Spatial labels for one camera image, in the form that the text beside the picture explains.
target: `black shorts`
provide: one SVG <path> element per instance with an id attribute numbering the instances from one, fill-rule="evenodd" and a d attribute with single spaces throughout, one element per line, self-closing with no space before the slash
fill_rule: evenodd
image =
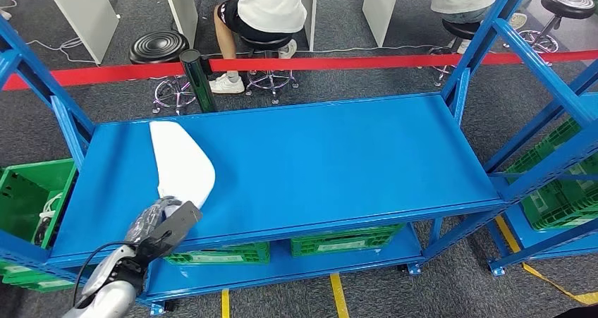
<path id="1" fill-rule="evenodd" d="M 232 31 L 256 42 L 270 42 L 292 34 L 263 32 L 250 27 L 241 20 L 237 11 L 239 0 L 228 0 L 218 6 L 218 17 Z"/>

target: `bar stool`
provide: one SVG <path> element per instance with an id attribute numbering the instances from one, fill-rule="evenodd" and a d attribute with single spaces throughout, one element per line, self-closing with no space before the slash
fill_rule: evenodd
<path id="1" fill-rule="evenodd" d="M 254 51 L 263 51 L 264 58 L 270 59 L 272 58 L 272 54 L 274 51 L 278 51 L 278 49 L 287 45 L 291 39 L 293 39 L 292 35 L 281 39 L 275 39 L 274 41 L 270 42 L 258 42 L 252 41 L 247 39 L 243 36 L 240 36 L 241 41 L 245 43 L 250 48 L 249 57 L 253 56 Z M 249 84 L 245 88 L 245 94 L 247 96 L 252 95 L 251 87 L 257 87 L 264 90 L 270 90 L 272 93 L 272 104 L 279 103 L 279 95 L 280 89 L 287 85 L 289 82 L 291 86 L 294 88 L 299 87 L 299 83 L 293 76 L 293 71 L 289 70 L 288 74 L 286 71 L 275 71 L 275 70 L 267 70 L 267 71 L 249 71 L 247 74 L 247 79 L 249 80 Z"/>
<path id="2" fill-rule="evenodd" d="M 189 41 L 176 31 L 156 31 L 139 37 L 130 48 L 129 59 L 133 64 L 177 62 L 178 55 L 189 49 Z M 167 77 L 154 90 L 154 108 L 158 114 L 161 108 L 181 108 L 195 101 L 195 94 L 184 75 Z"/>
<path id="3" fill-rule="evenodd" d="M 480 28 L 480 23 L 465 23 L 465 24 L 457 24 L 447 22 L 442 20 L 442 25 L 446 29 L 446 31 L 450 32 L 453 36 L 456 37 L 455 42 L 453 45 L 449 47 L 435 47 L 431 48 L 428 51 L 430 55 L 444 55 L 444 54 L 457 54 L 457 50 L 461 43 L 463 43 L 464 39 L 472 40 L 475 36 L 475 32 L 478 28 Z M 444 79 L 445 75 L 449 75 L 451 72 L 449 68 L 455 68 L 455 66 L 433 66 L 433 68 L 440 72 L 438 78 L 434 79 L 434 85 L 439 87 L 442 85 L 442 80 Z"/>
<path id="4" fill-rule="evenodd" d="M 542 31 L 525 30 L 519 35 L 539 53 L 557 52 L 559 43 L 548 33 L 561 26 L 562 18 L 584 20 L 594 14 L 595 4 L 592 0 L 541 0 L 542 6 L 554 14 Z"/>

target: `green plastic crate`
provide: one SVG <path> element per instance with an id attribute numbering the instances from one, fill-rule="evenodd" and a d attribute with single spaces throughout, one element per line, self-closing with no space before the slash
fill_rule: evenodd
<path id="1" fill-rule="evenodd" d="M 20 288 L 27 288 L 29 290 L 41 292 L 41 293 L 48 293 L 60 290 L 66 290 L 67 288 L 74 287 L 74 283 L 70 281 L 65 281 L 58 278 L 48 278 L 48 279 L 40 279 L 33 282 L 17 282 L 12 283 L 12 286 L 18 286 Z"/>
<path id="2" fill-rule="evenodd" d="M 0 178 L 0 229 L 32 243 L 37 241 L 43 248 L 50 247 L 76 175 L 72 159 L 5 168 Z M 39 213 L 46 202 L 60 192 L 62 197 L 51 204 L 56 213 L 36 240 L 41 222 Z"/>
<path id="3" fill-rule="evenodd" d="M 580 130 L 581 127 L 572 118 L 568 119 L 506 169 L 506 172 L 522 173 L 531 169 Z M 572 166 L 568 172 L 598 173 L 598 154 Z M 527 220 L 535 230 L 574 227 L 598 217 L 598 183 L 554 180 L 525 198 L 521 204 Z"/>
<path id="4" fill-rule="evenodd" d="M 63 281 L 51 274 L 20 267 L 1 259 L 0 275 L 2 283 L 44 293 L 73 287 L 70 281 Z"/>
<path id="5" fill-rule="evenodd" d="M 17 274 L 10 274 L 2 277 L 2 283 L 20 286 L 21 284 L 37 283 L 39 281 L 53 281 L 57 277 L 39 271 L 26 271 Z"/>
<path id="6" fill-rule="evenodd" d="M 299 257 L 382 247 L 404 226 L 405 224 L 396 224 L 291 238 L 291 253 L 294 257 Z"/>
<path id="7" fill-rule="evenodd" d="M 14 263 L 7 262 L 6 260 L 0 259 L 0 276 L 9 276 L 11 274 L 17 274 L 21 272 L 32 271 L 28 267 L 22 267 Z"/>
<path id="8" fill-rule="evenodd" d="M 165 259 L 177 265 L 267 264 L 270 263 L 270 243 L 229 245 L 213 250 L 173 253 Z"/>

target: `shelf foot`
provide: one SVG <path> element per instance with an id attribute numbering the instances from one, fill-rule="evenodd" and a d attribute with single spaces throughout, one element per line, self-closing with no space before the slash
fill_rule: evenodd
<path id="1" fill-rule="evenodd" d="M 407 270 L 411 276 L 416 276 L 422 273 L 422 269 L 419 263 L 410 263 L 407 264 Z"/>
<path id="2" fill-rule="evenodd" d="M 149 310 L 150 316 L 160 316 L 166 312 L 164 302 L 153 302 Z"/>
<path id="3" fill-rule="evenodd" d="M 495 276 L 495 277 L 504 276 L 504 274 L 505 274 L 504 267 L 494 267 L 494 266 L 492 266 L 495 262 L 496 262 L 496 260 L 489 260 L 488 261 L 488 266 L 490 267 L 490 271 L 492 271 L 492 276 Z"/>

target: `chrome stool base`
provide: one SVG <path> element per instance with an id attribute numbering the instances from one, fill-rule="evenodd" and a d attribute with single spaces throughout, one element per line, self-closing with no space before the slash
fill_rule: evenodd
<path id="1" fill-rule="evenodd" d="M 519 35 L 525 40 L 535 52 L 541 54 L 557 52 L 559 43 L 550 35 L 542 35 L 542 32 L 536 30 L 525 30 L 519 32 Z"/>
<path id="2" fill-rule="evenodd" d="M 456 54 L 459 46 L 463 43 L 463 39 L 456 38 L 452 47 L 434 47 L 428 51 L 429 55 L 449 55 Z M 455 66 L 432 66 L 436 71 L 440 72 L 440 75 L 434 78 L 434 86 L 439 87 L 442 85 L 442 80 L 453 72 Z"/>
<path id="3" fill-rule="evenodd" d="M 247 73 L 249 84 L 245 88 L 245 94 L 251 96 L 252 87 L 257 87 L 263 90 L 270 90 L 272 93 L 272 104 L 279 103 L 280 89 L 291 82 L 291 87 L 298 88 L 299 83 L 293 76 L 293 71 L 289 70 L 288 75 L 286 71 L 249 71 Z"/>
<path id="4" fill-rule="evenodd" d="M 154 91 L 154 108 L 152 113 L 158 114 L 161 108 L 175 108 L 177 115 L 181 109 L 195 102 L 195 94 L 185 75 L 176 75 L 158 84 Z"/>

